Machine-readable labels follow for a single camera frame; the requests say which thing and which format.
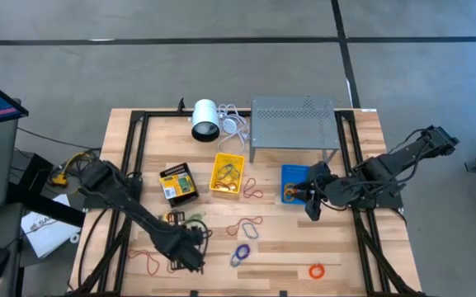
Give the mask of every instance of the yellow and black package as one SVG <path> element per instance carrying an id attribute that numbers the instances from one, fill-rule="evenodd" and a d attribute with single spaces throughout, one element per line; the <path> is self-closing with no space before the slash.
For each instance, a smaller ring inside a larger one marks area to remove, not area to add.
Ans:
<path id="1" fill-rule="evenodd" d="M 159 173 L 164 197 L 171 207 L 183 205 L 199 198 L 196 183 L 186 163 L 181 163 Z"/>
<path id="2" fill-rule="evenodd" d="M 166 199 L 184 196 L 196 190 L 190 176 L 186 172 L 170 177 L 162 177 L 160 182 Z"/>

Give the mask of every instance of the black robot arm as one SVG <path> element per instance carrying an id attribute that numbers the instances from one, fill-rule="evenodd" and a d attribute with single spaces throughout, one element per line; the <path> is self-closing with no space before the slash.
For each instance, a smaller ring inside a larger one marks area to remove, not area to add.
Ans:
<path id="1" fill-rule="evenodd" d="M 148 232 L 155 248 L 170 261 L 179 261 L 190 271 L 199 271 L 203 254 L 196 248 L 203 243 L 209 230 L 195 226 L 171 225 L 150 214 L 130 195 L 130 188 L 115 165 L 100 161 L 90 165 L 82 176 L 80 191 L 86 196 L 98 196 L 111 208 L 124 213 Z"/>
<path id="2" fill-rule="evenodd" d="M 397 197 L 417 171 L 419 162 L 425 158 L 447 156 L 454 152 L 459 143 L 450 137 L 441 127 L 430 126 L 415 130 L 404 141 L 420 135 L 409 145 L 395 153 L 383 153 L 378 157 L 366 159 L 351 169 L 348 177 L 338 177 L 324 162 L 319 162 L 309 169 L 308 179 L 295 186 L 293 196 L 306 203 L 305 211 L 312 220 L 320 217 L 320 204 L 329 201 L 336 206 L 357 206 L 361 198 L 366 201 L 390 199 Z M 397 176 L 413 167 L 408 177 L 398 180 Z"/>

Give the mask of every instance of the gray concrete floor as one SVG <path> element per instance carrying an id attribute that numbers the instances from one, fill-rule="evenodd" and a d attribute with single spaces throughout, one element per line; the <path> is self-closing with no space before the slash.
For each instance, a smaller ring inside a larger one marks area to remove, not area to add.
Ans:
<path id="1" fill-rule="evenodd" d="M 348 36 L 476 35 L 476 2 L 341 0 Z M 0 0 L 0 39 L 335 35 L 328 0 Z M 403 192 L 423 289 L 476 295 L 476 43 L 350 45 L 362 107 L 377 108 L 388 146 L 442 125 L 461 140 L 424 162 Z M 349 107 L 342 57 L 322 45 L 0 46 L 0 88 L 31 115 L 20 126 L 100 146 L 113 107 L 191 106 L 208 97 L 321 96 Z M 18 133 L 53 163 L 75 153 Z M 24 295 L 65 291 L 73 253 L 26 269 Z"/>

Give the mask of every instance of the rubber band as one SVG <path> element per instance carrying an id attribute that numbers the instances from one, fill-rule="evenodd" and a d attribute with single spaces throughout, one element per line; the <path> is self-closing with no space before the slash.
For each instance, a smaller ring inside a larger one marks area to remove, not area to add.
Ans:
<path id="1" fill-rule="evenodd" d="M 221 174 L 221 171 L 223 169 L 226 169 L 227 172 Z M 236 177 L 233 177 L 232 176 L 232 172 L 236 172 L 236 174 L 238 174 Z M 226 178 L 227 176 L 230 176 L 231 179 L 230 181 L 233 181 L 235 179 L 238 179 L 240 176 L 241 176 L 241 172 L 238 171 L 238 169 L 236 169 L 236 167 L 233 165 L 233 164 L 227 164 L 227 165 L 224 165 L 223 167 L 221 167 L 216 173 L 216 176 L 218 178 L 218 180 L 222 180 L 224 178 Z"/>
<path id="2" fill-rule="evenodd" d="M 140 255 L 145 255 L 148 258 L 146 260 L 146 272 L 148 272 L 148 274 L 150 276 L 154 276 L 157 273 L 158 268 L 161 266 L 161 264 L 157 260 L 153 259 L 152 255 L 148 251 L 146 251 L 146 250 L 141 250 L 141 251 L 129 250 L 128 251 L 128 258 L 129 259 L 138 257 Z M 149 259 L 151 259 L 153 262 L 157 263 L 157 268 L 155 268 L 154 272 L 149 271 Z"/>
<path id="3" fill-rule="evenodd" d="M 187 221 L 193 220 L 193 219 L 203 220 L 203 217 L 205 217 L 205 216 L 206 216 L 206 211 L 202 211 L 202 212 L 200 212 L 199 214 L 193 214 L 193 215 L 191 215 L 191 216 L 187 219 Z"/>
<path id="4" fill-rule="evenodd" d="M 254 184 L 250 187 L 247 187 L 248 186 L 248 183 L 250 181 L 253 181 Z M 253 191 L 252 193 L 247 193 L 247 191 L 251 190 L 254 186 L 256 186 L 256 179 L 250 177 L 248 180 L 247 180 L 247 183 L 245 184 L 245 186 L 243 186 L 243 197 L 245 198 L 250 198 L 252 196 L 256 197 L 256 198 L 262 198 L 263 197 L 263 191 L 262 190 L 255 190 Z"/>
<path id="5" fill-rule="evenodd" d="M 242 250 L 245 250 L 245 254 L 241 256 L 240 252 Z M 244 243 L 240 245 L 238 248 L 236 248 L 236 252 L 234 252 L 234 255 L 241 261 L 241 260 L 247 259 L 250 253 L 251 253 L 251 247 L 248 244 Z"/>
<path id="6" fill-rule="evenodd" d="M 215 182 L 214 187 L 218 187 L 220 190 L 234 191 L 234 190 L 236 190 L 236 188 L 237 188 L 238 186 L 236 186 L 236 184 L 233 183 L 233 182 L 231 182 L 231 183 L 229 183 L 229 184 L 227 185 L 227 184 L 225 184 L 224 182 L 217 181 L 217 182 Z"/>
<path id="7" fill-rule="evenodd" d="M 239 231 L 239 225 L 240 225 L 241 222 L 244 221 L 244 220 L 247 220 L 247 221 L 249 221 L 249 222 L 251 222 L 251 223 L 253 223 L 253 224 L 261 224 L 261 223 L 263 223 L 263 218 L 262 218 L 261 216 L 257 216 L 256 218 L 253 218 L 253 219 L 241 218 L 241 219 L 238 221 L 237 224 L 230 225 L 230 226 L 228 226 L 228 227 L 225 229 L 225 231 L 227 232 L 227 234 L 230 235 L 230 236 L 236 235 L 236 234 L 238 233 L 238 231 Z M 236 228 L 236 232 L 230 233 L 230 232 L 229 232 L 229 229 L 232 229 L 232 228 Z"/>
<path id="8" fill-rule="evenodd" d="M 254 230 L 254 232 L 256 233 L 256 236 L 255 236 L 255 237 L 253 237 L 253 236 L 251 236 L 251 235 L 248 234 L 247 230 L 245 229 L 245 225 L 250 225 L 250 226 L 252 226 L 252 230 Z M 243 224 L 241 225 L 241 228 L 243 229 L 243 231 L 245 231 L 245 235 L 247 235 L 247 237 L 250 238 L 250 239 L 258 239 L 258 238 L 260 237 L 260 234 L 257 232 L 256 227 L 254 227 L 254 225 L 253 225 L 252 223 L 248 223 L 248 222 L 247 222 L 247 223 L 243 223 Z"/>
<path id="9" fill-rule="evenodd" d="M 295 198 L 291 196 L 290 194 L 293 193 L 293 186 L 295 186 L 294 183 L 288 182 L 284 186 L 284 202 L 293 202 Z"/>
<path id="10" fill-rule="evenodd" d="M 236 262 L 234 261 L 234 258 L 235 258 L 235 257 L 238 258 L 238 257 L 236 256 L 236 254 L 234 253 L 234 254 L 232 255 L 232 257 L 230 258 L 230 266 L 232 266 L 232 267 L 234 267 L 234 268 L 238 267 L 239 264 L 241 264 L 241 260 L 239 260 L 239 258 L 238 258 L 238 260 L 237 260 Z"/>
<path id="11" fill-rule="evenodd" d="M 314 271 L 315 269 L 319 269 L 319 270 L 320 270 L 320 272 L 319 272 L 317 275 L 313 274 L 313 271 Z M 313 278 L 313 279 L 315 279 L 315 280 L 321 279 L 324 274 L 326 274 L 326 269 L 323 267 L 322 264 L 313 264 L 313 265 L 311 265 L 311 267 L 309 268 L 309 276 L 311 276 L 311 278 Z"/>

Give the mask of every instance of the orange ring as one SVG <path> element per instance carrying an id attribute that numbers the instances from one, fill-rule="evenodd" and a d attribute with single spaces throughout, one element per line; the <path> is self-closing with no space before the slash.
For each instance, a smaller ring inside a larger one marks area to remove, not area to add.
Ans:
<path id="1" fill-rule="evenodd" d="M 292 182 L 288 182 L 288 183 L 285 184 L 285 186 L 284 186 L 284 196 L 283 196 L 283 201 L 284 202 L 293 202 L 295 200 L 295 198 L 289 194 L 289 192 L 293 191 L 292 186 L 295 186 L 295 184 L 292 183 Z"/>
<path id="2" fill-rule="evenodd" d="M 320 273 L 318 273 L 318 275 L 313 274 L 313 270 L 315 268 L 318 268 L 320 270 Z M 311 278 L 313 278 L 315 280 L 321 279 L 324 274 L 326 274 L 326 269 L 323 267 L 322 264 L 313 264 L 309 268 L 309 276 L 311 276 Z"/>

